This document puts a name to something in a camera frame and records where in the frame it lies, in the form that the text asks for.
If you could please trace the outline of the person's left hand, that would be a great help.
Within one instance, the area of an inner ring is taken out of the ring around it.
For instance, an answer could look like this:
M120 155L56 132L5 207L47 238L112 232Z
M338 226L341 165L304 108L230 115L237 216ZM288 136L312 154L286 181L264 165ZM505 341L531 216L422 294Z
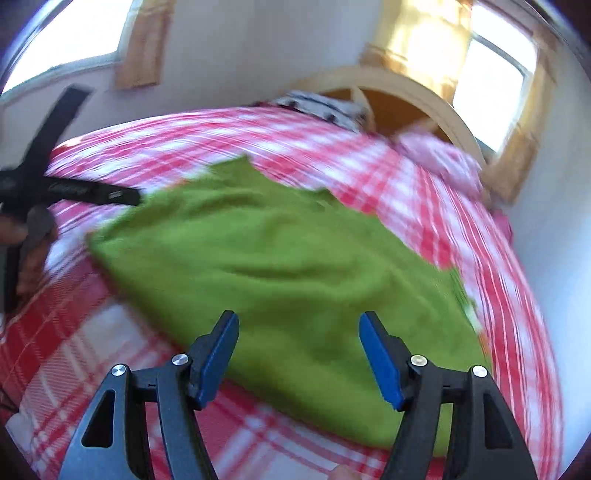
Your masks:
M34 207L26 220L1 214L1 293L24 301L37 290L52 244L58 236L53 215Z

